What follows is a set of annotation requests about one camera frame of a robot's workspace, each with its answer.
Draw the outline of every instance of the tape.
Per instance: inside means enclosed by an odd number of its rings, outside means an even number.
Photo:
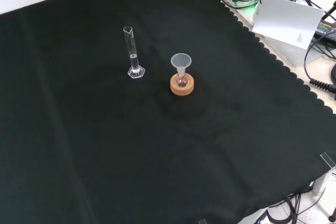
[[[199,220],[198,223],[199,224],[208,224],[204,218],[202,220]]]
[[[327,153],[323,153],[320,155],[323,160],[327,163],[327,165],[329,165],[329,167],[331,169],[334,169],[336,167],[336,164],[334,163],[334,161],[327,155]]]

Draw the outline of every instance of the wooden stand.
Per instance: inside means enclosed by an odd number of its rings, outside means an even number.
[[[183,96],[183,95],[188,95],[191,92],[193,92],[194,90],[194,78],[190,75],[187,74],[186,75],[189,77],[189,84],[185,87],[179,87],[175,84],[174,80],[177,76],[177,74],[173,75],[173,77],[170,79],[170,89],[173,91],[174,94]]]

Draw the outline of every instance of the white card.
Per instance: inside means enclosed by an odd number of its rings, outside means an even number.
[[[307,49],[323,10],[287,0],[261,0],[253,32]]]

